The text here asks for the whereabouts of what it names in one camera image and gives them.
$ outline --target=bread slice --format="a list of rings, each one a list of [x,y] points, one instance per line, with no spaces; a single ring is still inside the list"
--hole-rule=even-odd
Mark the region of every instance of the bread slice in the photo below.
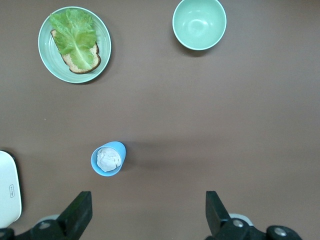
[[[51,33],[53,40],[54,40],[57,31],[55,29],[53,29],[50,33]],[[95,45],[92,48],[90,48],[90,52],[93,54],[93,62],[91,64],[92,68],[90,68],[90,69],[79,69],[72,62],[70,54],[61,55],[61,57],[62,57],[63,61],[65,62],[65,64],[67,64],[69,66],[69,70],[71,72],[73,72],[75,74],[87,74],[87,73],[91,72],[92,70],[96,69],[101,63],[101,58],[99,56],[99,47],[98,47],[97,43],[95,43]]]

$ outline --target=lettuce leaf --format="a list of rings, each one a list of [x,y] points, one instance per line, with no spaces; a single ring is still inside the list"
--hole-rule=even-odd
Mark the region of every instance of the lettuce leaf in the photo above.
[[[54,42],[59,53],[70,54],[79,69],[91,69],[94,55],[90,49],[97,41],[92,17],[81,9],[67,8],[65,12],[51,14],[49,20],[56,30]]]

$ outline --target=bowl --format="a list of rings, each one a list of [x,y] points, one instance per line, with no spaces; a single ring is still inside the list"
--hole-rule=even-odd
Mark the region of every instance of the bowl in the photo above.
[[[206,50],[223,37],[227,16],[218,0],[182,0],[173,13],[172,27],[183,46]]]
[[[116,167],[116,169],[111,170],[111,171],[103,171],[97,164],[98,161],[98,151],[102,148],[112,148],[115,151],[117,151],[117,153],[120,155],[121,158],[121,165]],[[91,166],[93,168],[93,170],[104,177],[111,177],[116,175],[120,169],[122,168],[124,161],[126,158],[126,147],[123,143],[119,142],[119,141],[111,141],[108,142],[100,147],[98,147],[96,150],[94,150],[94,152],[91,155]]]
[[[58,52],[58,48],[51,36],[50,31],[53,28],[50,24],[49,16],[45,19],[39,31],[38,50],[45,67],[58,79],[73,84],[85,83],[96,78],[106,68],[111,56],[110,34],[104,22],[92,11],[85,8],[67,6],[54,11],[53,14],[62,13],[66,11],[66,9],[80,9],[91,15],[97,36],[96,43],[99,47],[99,55],[101,57],[100,65],[93,71],[84,74],[71,72]]]

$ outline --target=screw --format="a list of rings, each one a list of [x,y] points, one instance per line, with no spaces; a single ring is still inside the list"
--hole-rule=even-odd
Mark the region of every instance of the screw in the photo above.
[[[235,225],[238,228],[242,228],[244,226],[244,223],[238,219],[233,220],[233,225]]]
[[[278,234],[279,236],[281,236],[281,237],[287,236],[286,231],[283,230],[283,229],[280,228],[280,227],[276,227],[276,228],[274,229],[274,232],[275,232],[276,234]]]
[[[41,225],[39,226],[39,229],[43,230],[43,229],[47,229],[48,227],[50,227],[50,223],[43,221],[41,223]]]

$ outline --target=white object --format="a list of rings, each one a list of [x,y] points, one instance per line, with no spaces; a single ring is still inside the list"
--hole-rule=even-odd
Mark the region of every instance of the white object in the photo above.
[[[109,172],[121,165],[121,157],[113,148],[103,147],[97,153],[97,165],[104,172]]]
[[[253,226],[254,224],[252,223],[252,221],[245,215],[241,215],[238,213],[229,213],[230,218],[232,219],[241,219],[243,221],[245,221],[249,226]]]
[[[56,220],[59,216],[60,216],[60,214],[53,214],[50,216],[44,216],[43,218],[39,219],[35,225],[37,225],[38,223],[41,223],[43,221],[46,221],[46,220]]]
[[[0,151],[0,229],[18,220],[22,212],[21,193],[13,157]]]

